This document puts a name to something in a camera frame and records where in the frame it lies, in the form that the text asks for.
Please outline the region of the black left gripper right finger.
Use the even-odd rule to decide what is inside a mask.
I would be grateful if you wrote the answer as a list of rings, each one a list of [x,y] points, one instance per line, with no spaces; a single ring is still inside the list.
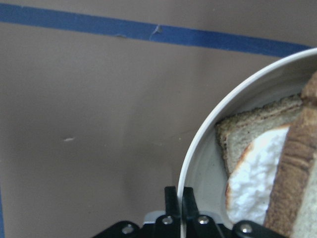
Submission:
[[[194,190],[192,187],[184,187],[182,196],[182,217],[185,220],[192,220],[199,215]]]

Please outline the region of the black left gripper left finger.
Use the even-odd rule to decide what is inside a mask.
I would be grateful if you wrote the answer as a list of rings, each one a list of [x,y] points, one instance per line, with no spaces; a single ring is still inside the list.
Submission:
[[[166,215],[179,218],[179,203],[176,187],[167,186],[164,188],[165,213]]]

